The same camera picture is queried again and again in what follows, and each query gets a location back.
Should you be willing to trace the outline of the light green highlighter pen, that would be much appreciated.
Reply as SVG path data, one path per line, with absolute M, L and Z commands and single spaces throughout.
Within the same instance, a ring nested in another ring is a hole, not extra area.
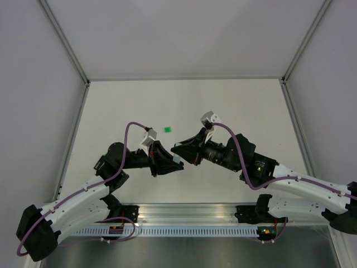
M 172 160 L 177 164 L 182 164 L 181 157 L 179 155 L 177 155 L 177 154 L 173 155 L 173 159 Z

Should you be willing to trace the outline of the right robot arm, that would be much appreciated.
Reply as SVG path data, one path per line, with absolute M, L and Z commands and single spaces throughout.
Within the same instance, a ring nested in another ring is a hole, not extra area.
M 274 189 L 296 195 L 295 199 L 259 195 L 252 212 L 236 212 L 239 222 L 280 223 L 293 218 L 317 218 L 333 229 L 356 234 L 356 182 L 337 185 L 297 173 L 275 159 L 255 152 L 255 144 L 242 134 L 231 134 L 227 144 L 212 141 L 211 131 L 202 128 L 171 151 L 198 166 L 203 160 L 233 172 L 251 190 Z

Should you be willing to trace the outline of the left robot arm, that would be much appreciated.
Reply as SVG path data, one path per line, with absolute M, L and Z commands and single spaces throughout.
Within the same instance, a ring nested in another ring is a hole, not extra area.
M 122 216 L 122 205 L 113 195 L 129 178 L 125 169 L 148 168 L 157 177 L 184 168 L 159 141 L 148 151 L 129 151 L 115 142 L 94 166 L 95 175 L 68 196 L 42 206 L 28 206 L 22 213 L 16 236 L 20 241 L 19 256 L 29 255 L 34 261 L 48 257 L 67 236 L 95 222 L 116 222 Z

